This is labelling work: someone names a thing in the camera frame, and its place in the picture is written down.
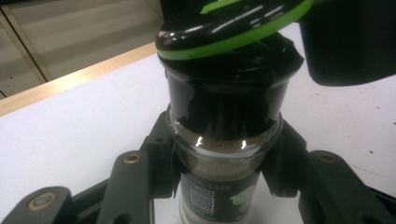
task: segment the black grinder top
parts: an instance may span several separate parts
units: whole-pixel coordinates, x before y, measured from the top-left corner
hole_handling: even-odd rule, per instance
[[[248,138],[278,118],[288,80],[303,62],[276,31],[302,16],[311,1],[219,2],[169,20],[156,46],[174,118],[202,136]]]

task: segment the spice grinder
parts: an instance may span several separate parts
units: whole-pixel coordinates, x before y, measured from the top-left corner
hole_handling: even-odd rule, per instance
[[[305,1],[219,0],[167,21],[156,47],[168,80],[166,122],[181,160],[185,224],[248,223],[279,110],[303,58],[277,32]]]

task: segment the jar label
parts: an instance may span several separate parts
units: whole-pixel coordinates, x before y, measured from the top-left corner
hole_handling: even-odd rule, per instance
[[[183,200],[197,216],[214,222],[235,222],[248,214],[259,172],[233,182],[216,182],[183,172]]]

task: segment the floor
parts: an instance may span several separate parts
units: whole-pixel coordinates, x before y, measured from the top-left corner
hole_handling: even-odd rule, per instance
[[[9,55],[0,57],[0,99],[44,82],[26,57],[45,79],[58,78],[153,42],[163,23],[159,0],[37,0],[7,10],[28,53],[0,29],[0,54]]]

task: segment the glass jar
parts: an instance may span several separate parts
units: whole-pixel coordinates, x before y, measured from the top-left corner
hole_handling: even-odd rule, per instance
[[[248,223],[248,209],[266,152],[282,118],[254,137],[222,140],[184,127],[169,107],[166,122],[182,167],[180,216],[184,224]]]

